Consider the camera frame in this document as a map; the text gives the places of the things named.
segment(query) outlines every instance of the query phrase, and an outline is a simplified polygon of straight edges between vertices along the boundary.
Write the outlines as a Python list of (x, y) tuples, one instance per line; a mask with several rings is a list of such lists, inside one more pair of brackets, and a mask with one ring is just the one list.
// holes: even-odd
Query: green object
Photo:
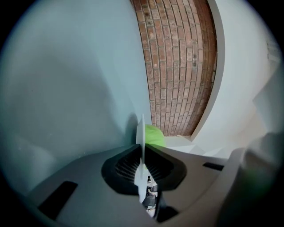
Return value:
[(166, 146), (164, 134), (160, 129), (152, 125), (145, 125), (145, 143)]

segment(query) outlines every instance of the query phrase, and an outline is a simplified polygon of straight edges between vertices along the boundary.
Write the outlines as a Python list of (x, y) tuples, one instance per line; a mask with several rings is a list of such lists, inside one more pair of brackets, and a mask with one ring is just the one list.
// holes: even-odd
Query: red brick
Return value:
[(191, 8), (186, 6), (185, 7), (185, 11), (186, 11), (189, 23), (190, 24), (194, 23), (194, 18), (193, 18), (193, 14), (192, 14)]
[(167, 69), (167, 80), (168, 81), (173, 80), (173, 69)]
[(161, 89), (161, 99), (166, 99), (167, 90)]
[(189, 87), (190, 86), (191, 73), (192, 73), (192, 63), (188, 62), (187, 65), (186, 65), (185, 87)]
[(182, 116), (179, 116), (177, 122), (181, 123), (181, 121), (182, 121)]
[(170, 136), (173, 137), (174, 136), (174, 131), (176, 129), (176, 125), (173, 125), (172, 127), (172, 131), (170, 132)]
[(182, 26), (182, 21), (181, 21), (181, 15), (179, 13), (179, 9), (177, 5), (172, 5), (173, 7), (173, 12), (174, 12), (174, 17), (177, 22), (177, 26)]
[(188, 114), (191, 114), (193, 113), (193, 110), (194, 110), (194, 107), (195, 107), (195, 103), (196, 103), (196, 99), (194, 98), (190, 104), (190, 109), (189, 109), (189, 112)]
[(148, 30), (149, 40), (155, 40), (156, 39), (156, 34), (155, 34), (154, 27), (148, 27), (147, 30)]
[(154, 101), (150, 101), (150, 109), (151, 109), (151, 116), (155, 117), (156, 116), (156, 106)]
[(174, 116), (170, 116), (170, 123), (174, 122)]
[(148, 37), (146, 33), (141, 33), (141, 40), (143, 48), (149, 48)]
[(216, 70), (216, 64), (217, 64), (217, 52), (215, 54), (215, 60), (214, 60), (214, 66), (213, 66), (213, 70)]
[(198, 61), (203, 62), (203, 50), (198, 50)]
[(150, 50), (146, 49), (144, 51), (144, 59), (145, 62), (151, 62)]
[(183, 27), (178, 27), (177, 28), (177, 33), (178, 33), (178, 38), (179, 39), (184, 39), (185, 38), (185, 32), (183, 31)]
[(170, 136), (170, 132), (171, 132), (171, 130), (172, 130), (172, 126), (169, 126), (169, 128), (168, 128), (168, 132), (167, 132), (167, 136), (168, 136), (168, 137)]
[(197, 13), (194, 0), (188, 0), (193, 13)]
[(164, 38), (169, 39), (170, 38), (170, 28), (168, 26), (163, 26), (164, 31)]
[(185, 7), (184, 7), (182, 0), (177, 0), (177, 4), (179, 6), (179, 11), (180, 11), (180, 14), (181, 14), (182, 21), (187, 22), (187, 14), (185, 12)]
[(195, 89), (195, 82), (191, 82), (190, 88), (189, 88), (189, 94), (188, 94), (188, 98), (187, 98), (187, 103), (192, 102), (194, 89)]
[(156, 114), (161, 112), (161, 106), (160, 105), (156, 105)]
[(170, 9), (166, 9), (168, 20), (174, 20), (174, 12)]
[(155, 24), (156, 34), (157, 34), (158, 46), (162, 47), (164, 46), (164, 37), (163, 37), (161, 23), (160, 21), (155, 21), (154, 24)]
[(156, 115), (155, 117), (152, 117), (152, 125), (156, 126)]
[(154, 22), (152, 20), (147, 20), (146, 21), (146, 26), (147, 27), (152, 27), (152, 26), (154, 26)]
[(146, 33), (145, 23), (139, 23), (139, 30), (140, 30), (140, 33)]
[(167, 15), (163, 5), (158, 5), (162, 25), (168, 25)]
[(173, 89), (173, 98), (178, 98), (178, 88)]
[(165, 125), (168, 125), (170, 122), (170, 114), (166, 113), (166, 117), (165, 117)]
[(150, 98), (150, 100), (155, 100), (154, 90), (149, 90), (149, 98)]
[(198, 92), (199, 92), (199, 88), (195, 88), (194, 89), (194, 93), (193, 93), (193, 98), (197, 98), (198, 97)]
[(155, 83), (155, 101), (156, 104), (160, 104), (161, 103), (161, 88), (160, 88), (160, 84), (159, 83)]
[(197, 13), (193, 13), (193, 17), (194, 17), (194, 22), (195, 22), (195, 23), (200, 23)]
[(170, 110), (170, 116), (174, 116), (174, 113), (175, 113), (175, 110), (176, 110), (176, 106), (177, 106), (177, 100), (173, 99), (172, 100), (171, 110)]
[(179, 82), (179, 90), (178, 90), (178, 96), (177, 96), (177, 102), (181, 103), (183, 99), (183, 90), (184, 90), (184, 85), (185, 83), (183, 81)]
[(148, 4), (147, 0), (140, 0), (140, 2), (141, 2), (141, 5), (147, 5)]
[(166, 9), (171, 9), (169, 0), (164, 0), (164, 5)]
[(202, 63), (198, 63), (196, 85), (195, 85), (196, 87), (199, 87), (201, 83), (201, 76), (202, 76)]
[(148, 78), (148, 88), (154, 89), (154, 79)]
[(198, 40), (198, 48), (202, 49), (203, 48), (203, 40), (202, 40), (202, 32), (200, 25), (196, 25), (196, 33), (197, 33), (197, 40)]
[(148, 78), (153, 78), (153, 70), (152, 70), (152, 64), (148, 63), (146, 64), (146, 72)]
[(170, 104), (172, 102), (172, 92), (173, 92), (173, 83), (172, 82), (168, 82), (167, 104)]
[(184, 68), (186, 66), (186, 47), (184, 40), (179, 41), (179, 47), (180, 47), (181, 67)]
[(185, 123), (187, 115), (188, 115), (188, 112), (185, 111), (184, 114), (183, 114), (183, 117), (182, 117), (182, 122)]
[(151, 12), (152, 12), (153, 20), (160, 20), (160, 14), (157, 9), (152, 9)]
[(186, 104), (185, 112), (188, 112), (188, 111), (189, 111), (189, 109), (190, 109), (190, 105), (191, 105), (191, 102)]
[(192, 61), (192, 49), (191, 48), (187, 48), (186, 60), (189, 61), (189, 62)]
[(178, 87), (178, 80), (179, 80), (179, 62), (174, 62), (174, 87)]
[(190, 32), (191, 32), (191, 39), (197, 41), (196, 28), (195, 28), (195, 24), (193, 23), (190, 24)]
[(189, 122), (189, 121), (190, 121), (190, 117), (191, 117), (191, 116), (187, 116), (187, 118), (186, 118), (185, 121), (186, 121), (186, 122)]
[(160, 58), (160, 61), (166, 60), (166, 53), (163, 47), (159, 47), (159, 58)]
[(143, 9), (145, 20), (151, 20), (152, 16), (151, 16), (150, 9), (148, 8), (148, 6), (145, 5), (145, 6), (143, 6), (142, 9)]
[(160, 126), (160, 120), (161, 120), (161, 118), (160, 118), (160, 114), (156, 114), (156, 126)]
[(183, 98), (188, 98), (188, 94), (189, 94), (189, 88), (185, 88), (184, 92), (183, 92)]
[(171, 107), (171, 104), (167, 104), (167, 106), (166, 106), (166, 112), (167, 112), (167, 113), (170, 112), (170, 107)]
[(156, 3), (155, 3), (155, 0), (148, 0), (149, 2), (149, 6), (151, 9), (155, 9), (156, 8)]
[(179, 113), (181, 111), (181, 104), (178, 103), (176, 107), (176, 112)]
[(191, 81), (196, 81), (196, 77), (197, 77), (197, 63), (193, 62), (193, 67), (191, 70)]
[(180, 81), (185, 81), (185, 68), (180, 68), (179, 69), (179, 80)]
[(144, 16), (142, 11), (137, 11), (136, 15), (139, 22), (144, 21)]
[(171, 41), (165, 40), (166, 45), (166, 57), (167, 57), (167, 67), (172, 68), (173, 67), (173, 53), (172, 53), (172, 45)]
[(177, 123), (178, 123), (178, 113), (175, 113), (173, 125), (177, 125)]
[(192, 57), (193, 61), (198, 59), (198, 45), (197, 42), (192, 42)]
[(188, 47), (191, 47), (191, 31), (190, 31), (189, 24), (188, 23), (184, 23), (183, 28), (185, 30), (186, 45)]
[(155, 69), (153, 72), (154, 72), (154, 82), (160, 82), (160, 72), (159, 72), (159, 69)]
[(184, 6), (189, 6), (188, 0), (182, 0)]
[(178, 47), (173, 47), (174, 61), (179, 61), (179, 49)]
[(185, 112), (186, 101), (187, 101), (186, 99), (182, 100), (180, 115), (183, 115)]
[(155, 40), (150, 41), (151, 46), (151, 53), (152, 53), (152, 62), (153, 62), (153, 68), (158, 69), (159, 68), (159, 59), (158, 59), (158, 50), (157, 50), (157, 43)]
[(176, 24), (173, 20), (170, 20), (169, 24), (170, 24), (170, 32), (172, 35), (173, 46), (178, 46), (178, 32)]
[(160, 70), (161, 70), (161, 88), (167, 88), (167, 75), (166, 75), (166, 63), (160, 63)]

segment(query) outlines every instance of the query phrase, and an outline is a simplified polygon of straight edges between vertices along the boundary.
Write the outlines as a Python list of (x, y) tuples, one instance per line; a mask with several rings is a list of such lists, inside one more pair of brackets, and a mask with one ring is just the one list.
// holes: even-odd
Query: black slot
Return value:
[(38, 209), (50, 219), (55, 220), (77, 186), (78, 184), (74, 182), (64, 181), (42, 204), (39, 205)]
[(212, 168), (218, 171), (222, 171), (222, 169), (224, 168), (223, 165), (218, 165), (218, 164), (214, 164), (214, 163), (210, 163), (210, 162), (206, 162), (203, 164), (203, 166), (207, 167), (207, 168)]

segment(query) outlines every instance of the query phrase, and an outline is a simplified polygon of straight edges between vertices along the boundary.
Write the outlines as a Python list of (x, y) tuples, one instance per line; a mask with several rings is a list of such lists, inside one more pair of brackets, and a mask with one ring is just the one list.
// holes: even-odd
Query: white wall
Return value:
[(192, 145), (190, 137), (165, 137), (167, 148)]
[(71, 160), (134, 143), (141, 114), (151, 124), (129, 0), (36, 2), (0, 63), (1, 167), (23, 194)]
[(193, 143), (206, 152), (237, 140), (255, 121), (252, 100), (270, 77), (261, 18), (241, 0), (208, 2), (217, 33), (217, 71), (208, 106), (192, 135)]

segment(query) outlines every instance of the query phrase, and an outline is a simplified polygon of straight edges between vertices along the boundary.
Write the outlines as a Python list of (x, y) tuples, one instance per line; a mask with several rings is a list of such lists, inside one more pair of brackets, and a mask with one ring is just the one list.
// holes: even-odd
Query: gray surface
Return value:
[(243, 149), (233, 151), (216, 181), (192, 206), (163, 226), (215, 227), (220, 209), (236, 178), (243, 154)]
[(196, 202), (220, 175), (221, 171), (202, 166), (205, 162), (220, 165), (225, 165), (227, 162), (225, 159), (187, 154), (160, 146), (153, 146), (181, 160), (186, 165), (187, 173), (179, 186), (173, 191), (163, 192), (166, 204), (174, 207), (177, 211), (184, 211)]
[(1, 56), (2, 168), (27, 194), (68, 162), (135, 142), (151, 124), (129, 0), (37, 2)]
[(78, 184), (56, 221), (67, 226), (153, 226), (155, 220), (138, 196), (116, 193), (104, 181), (101, 169), (106, 159), (123, 152), (122, 147), (77, 159), (46, 179), (29, 195), (38, 206), (64, 180)]

